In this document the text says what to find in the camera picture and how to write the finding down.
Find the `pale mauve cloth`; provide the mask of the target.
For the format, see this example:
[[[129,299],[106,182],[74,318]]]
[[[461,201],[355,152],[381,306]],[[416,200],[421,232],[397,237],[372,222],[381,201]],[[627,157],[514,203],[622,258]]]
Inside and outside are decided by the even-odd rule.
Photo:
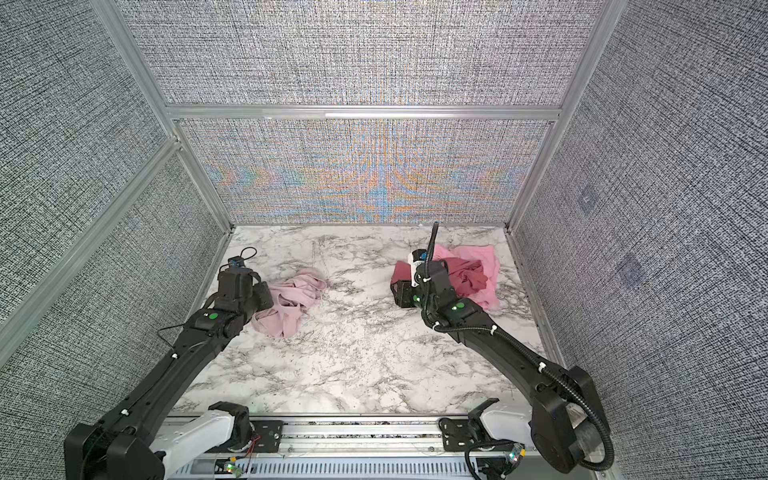
[[[318,270],[305,268],[268,287],[273,306],[255,313],[251,324],[266,336],[288,338],[299,331],[304,316],[321,301],[329,282]]]

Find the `bright pink cloth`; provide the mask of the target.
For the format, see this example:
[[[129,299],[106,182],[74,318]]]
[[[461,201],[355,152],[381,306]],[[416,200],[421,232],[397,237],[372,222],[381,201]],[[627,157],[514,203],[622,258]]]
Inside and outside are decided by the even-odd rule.
[[[443,260],[449,257],[458,257],[465,260],[480,260],[483,270],[489,278],[488,286],[479,293],[470,296],[461,296],[473,300],[485,310],[498,310],[500,300],[497,297],[496,289],[501,264],[495,255],[493,246],[458,246],[453,249],[445,248],[442,245],[436,245],[434,250],[434,259]]]

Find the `dark magenta cloth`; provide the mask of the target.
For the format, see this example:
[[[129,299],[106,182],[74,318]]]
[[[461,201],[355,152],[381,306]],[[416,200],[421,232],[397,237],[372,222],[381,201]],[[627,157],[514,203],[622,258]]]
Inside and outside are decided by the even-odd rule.
[[[443,259],[446,264],[450,283],[461,296],[470,296],[484,290],[489,284],[489,278],[483,270],[480,260],[465,260],[458,257]],[[410,284],[412,280],[411,266],[407,262],[398,261],[395,265],[390,280],[391,285],[405,281]]]

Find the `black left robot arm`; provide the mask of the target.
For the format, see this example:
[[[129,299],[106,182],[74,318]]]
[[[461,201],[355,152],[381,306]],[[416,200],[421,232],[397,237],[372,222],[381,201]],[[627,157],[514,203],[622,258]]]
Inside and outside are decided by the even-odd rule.
[[[272,307],[266,282],[235,257],[218,274],[218,289],[140,384],[96,423],[80,423],[64,441],[68,479],[167,479],[213,449],[238,451],[253,436],[249,409],[219,401],[174,433],[160,431],[197,375],[257,312]]]

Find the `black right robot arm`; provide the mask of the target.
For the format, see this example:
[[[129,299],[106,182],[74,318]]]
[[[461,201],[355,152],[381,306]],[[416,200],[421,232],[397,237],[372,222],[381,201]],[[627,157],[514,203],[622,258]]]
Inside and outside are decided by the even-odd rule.
[[[567,369],[535,353],[503,330],[479,304],[459,296],[445,261],[397,263],[390,290],[398,306],[420,309],[429,329],[480,354],[524,395],[531,407],[528,435],[502,432],[505,422],[491,416],[491,401],[473,412],[486,448],[507,442],[533,446],[564,474],[576,466],[592,471],[613,466],[610,426],[586,371],[578,366]]]

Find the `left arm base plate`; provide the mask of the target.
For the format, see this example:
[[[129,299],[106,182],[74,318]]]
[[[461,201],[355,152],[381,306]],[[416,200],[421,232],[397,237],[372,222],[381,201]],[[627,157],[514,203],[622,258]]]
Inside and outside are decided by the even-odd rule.
[[[208,450],[208,453],[246,455],[247,453],[277,453],[282,441],[285,423],[280,420],[250,422],[250,430],[236,434],[235,443],[227,442]]]

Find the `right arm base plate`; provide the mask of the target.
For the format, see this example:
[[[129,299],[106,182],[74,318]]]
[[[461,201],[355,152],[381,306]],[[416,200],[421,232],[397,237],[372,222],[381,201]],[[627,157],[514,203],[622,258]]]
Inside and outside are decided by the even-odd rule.
[[[529,439],[525,436],[512,440],[495,440],[481,425],[479,420],[468,417],[441,417],[438,419],[443,449],[446,452],[464,452],[469,447],[480,445],[482,451],[501,451],[511,448],[513,443],[526,446]]]

